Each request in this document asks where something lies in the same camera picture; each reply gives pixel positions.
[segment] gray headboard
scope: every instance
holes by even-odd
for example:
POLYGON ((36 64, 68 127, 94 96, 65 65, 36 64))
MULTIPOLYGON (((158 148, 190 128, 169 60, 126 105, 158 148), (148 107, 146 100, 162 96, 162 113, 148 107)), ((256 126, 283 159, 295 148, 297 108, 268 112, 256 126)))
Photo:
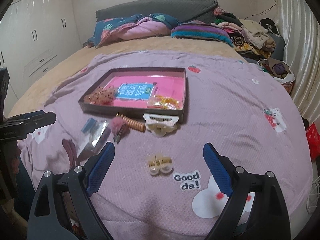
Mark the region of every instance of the gray headboard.
POLYGON ((177 18, 180 22, 199 20, 210 24, 215 20, 213 9, 217 5, 217 0, 139 0, 96 11, 96 17, 99 22, 134 14, 163 13, 177 18))

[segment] red bag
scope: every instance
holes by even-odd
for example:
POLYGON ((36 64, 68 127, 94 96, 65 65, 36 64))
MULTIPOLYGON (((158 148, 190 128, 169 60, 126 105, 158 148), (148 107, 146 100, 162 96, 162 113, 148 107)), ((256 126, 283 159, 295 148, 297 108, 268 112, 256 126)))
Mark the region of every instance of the red bag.
POLYGON ((320 155, 320 135, 314 123, 309 126, 306 133, 310 149, 310 157, 311 160, 314 161, 320 155))

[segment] white curtain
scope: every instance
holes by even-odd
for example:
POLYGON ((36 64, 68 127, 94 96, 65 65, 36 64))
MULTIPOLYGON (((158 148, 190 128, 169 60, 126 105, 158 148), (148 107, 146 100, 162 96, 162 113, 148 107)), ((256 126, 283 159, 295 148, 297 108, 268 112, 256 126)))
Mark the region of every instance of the white curtain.
POLYGON ((296 77, 291 96, 313 123, 320 117, 320 26, 305 0, 277 0, 277 10, 284 61, 296 77))

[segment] beige bedsheet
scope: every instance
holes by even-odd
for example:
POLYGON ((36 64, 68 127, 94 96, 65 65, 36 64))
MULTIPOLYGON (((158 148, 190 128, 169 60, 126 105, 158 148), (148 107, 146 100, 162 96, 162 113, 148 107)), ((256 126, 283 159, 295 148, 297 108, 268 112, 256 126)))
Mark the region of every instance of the beige bedsheet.
POLYGON ((59 63, 35 82, 14 105, 9 117, 38 110, 55 87, 61 84, 66 78, 83 69, 96 55, 136 50, 178 50, 205 55, 220 55, 245 61, 236 51, 225 43, 218 41, 176 39, 170 36, 121 41, 98 49, 88 49, 85 47, 59 63))

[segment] white wardrobe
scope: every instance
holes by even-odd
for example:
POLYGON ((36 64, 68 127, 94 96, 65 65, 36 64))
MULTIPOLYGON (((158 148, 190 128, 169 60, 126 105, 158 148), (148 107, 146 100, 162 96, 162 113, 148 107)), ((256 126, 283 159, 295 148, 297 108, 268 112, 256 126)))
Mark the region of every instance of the white wardrobe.
POLYGON ((10 75, 5 117, 35 81, 82 47, 71 0, 14 0, 0 21, 0 41, 0 67, 10 75))

